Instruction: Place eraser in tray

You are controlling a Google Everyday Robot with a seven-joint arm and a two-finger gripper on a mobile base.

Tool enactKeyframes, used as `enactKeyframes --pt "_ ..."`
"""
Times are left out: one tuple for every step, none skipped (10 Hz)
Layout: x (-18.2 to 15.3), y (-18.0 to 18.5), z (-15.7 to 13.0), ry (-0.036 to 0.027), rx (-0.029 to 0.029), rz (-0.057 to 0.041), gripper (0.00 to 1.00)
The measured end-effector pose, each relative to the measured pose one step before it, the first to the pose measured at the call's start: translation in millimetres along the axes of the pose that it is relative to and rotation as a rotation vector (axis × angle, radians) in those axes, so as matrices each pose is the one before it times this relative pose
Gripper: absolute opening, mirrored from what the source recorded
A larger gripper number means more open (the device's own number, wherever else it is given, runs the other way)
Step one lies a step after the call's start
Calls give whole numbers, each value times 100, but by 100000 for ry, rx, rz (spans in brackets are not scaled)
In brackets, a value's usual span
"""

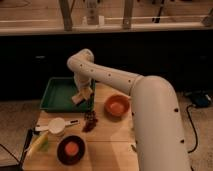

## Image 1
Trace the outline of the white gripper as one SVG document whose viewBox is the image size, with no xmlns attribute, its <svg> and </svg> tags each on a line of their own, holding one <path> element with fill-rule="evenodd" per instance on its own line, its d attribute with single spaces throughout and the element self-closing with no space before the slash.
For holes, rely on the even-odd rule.
<svg viewBox="0 0 213 171">
<path fill-rule="evenodd" d="M 80 93 L 83 96 L 83 98 L 85 100 L 89 100 L 91 95 L 93 94 L 93 90 L 89 87 L 91 85 L 91 79 L 86 76 L 75 74 L 74 82 L 78 90 L 80 90 Z"/>
</svg>

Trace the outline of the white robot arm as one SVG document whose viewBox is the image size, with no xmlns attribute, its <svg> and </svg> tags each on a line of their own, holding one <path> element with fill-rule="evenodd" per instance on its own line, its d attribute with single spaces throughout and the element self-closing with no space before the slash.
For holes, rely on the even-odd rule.
<svg viewBox="0 0 213 171">
<path fill-rule="evenodd" d="M 131 97 L 139 171 L 191 171 L 177 95 L 166 79 L 97 65 L 89 49 L 69 57 L 67 67 L 78 89 L 94 79 Z"/>
</svg>

